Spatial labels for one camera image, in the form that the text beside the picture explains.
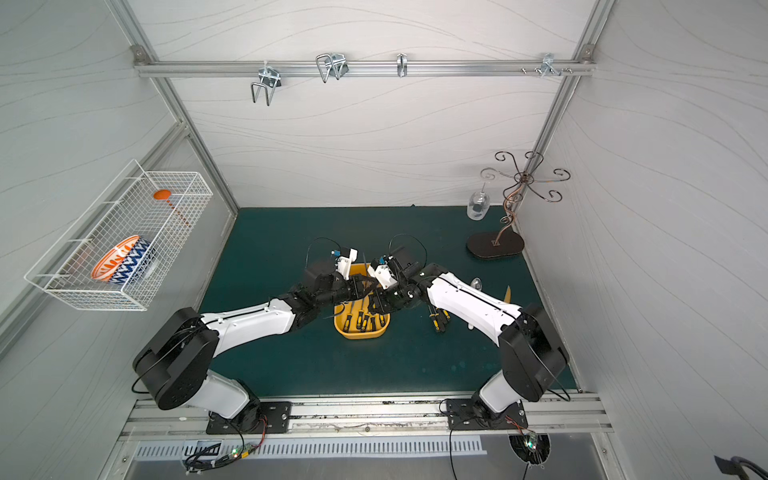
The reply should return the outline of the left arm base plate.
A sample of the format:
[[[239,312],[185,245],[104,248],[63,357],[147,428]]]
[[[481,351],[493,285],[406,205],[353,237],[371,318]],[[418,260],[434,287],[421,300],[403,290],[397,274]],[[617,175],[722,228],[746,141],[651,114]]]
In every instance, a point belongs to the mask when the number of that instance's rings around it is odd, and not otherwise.
[[[232,419],[210,412],[205,433],[209,435],[283,434],[288,430],[291,408],[290,402],[249,404]]]

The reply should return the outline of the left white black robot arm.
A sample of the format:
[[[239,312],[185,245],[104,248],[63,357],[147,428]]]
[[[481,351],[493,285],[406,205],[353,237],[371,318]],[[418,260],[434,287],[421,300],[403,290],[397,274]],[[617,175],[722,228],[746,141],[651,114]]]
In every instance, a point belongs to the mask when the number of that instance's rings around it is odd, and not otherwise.
[[[302,282],[269,301],[201,314],[177,310],[135,357],[132,368],[161,410],[190,405],[224,419],[256,415],[260,401],[243,383],[211,370],[213,359],[242,344],[301,329],[336,303],[362,297],[351,274],[359,252],[341,247],[305,268]]]

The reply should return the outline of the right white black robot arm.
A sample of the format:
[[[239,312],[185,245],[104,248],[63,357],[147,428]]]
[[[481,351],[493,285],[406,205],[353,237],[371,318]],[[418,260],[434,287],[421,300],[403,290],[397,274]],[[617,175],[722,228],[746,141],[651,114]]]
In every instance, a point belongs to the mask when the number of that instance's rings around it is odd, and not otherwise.
[[[500,370],[473,395],[479,416],[497,418],[512,405],[537,402],[561,386],[569,354],[542,309],[494,298],[436,263],[421,264],[404,247],[375,259],[366,271],[373,279],[374,312],[389,314],[421,302],[438,326],[457,317],[498,348]]]

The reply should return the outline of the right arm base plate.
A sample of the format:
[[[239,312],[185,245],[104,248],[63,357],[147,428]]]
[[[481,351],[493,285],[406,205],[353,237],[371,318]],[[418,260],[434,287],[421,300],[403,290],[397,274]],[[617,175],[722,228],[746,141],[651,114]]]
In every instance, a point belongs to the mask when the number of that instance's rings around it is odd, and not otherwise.
[[[444,399],[438,406],[451,431],[527,430],[528,421],[521,401],[503,412],[493,412],[479,398]]]

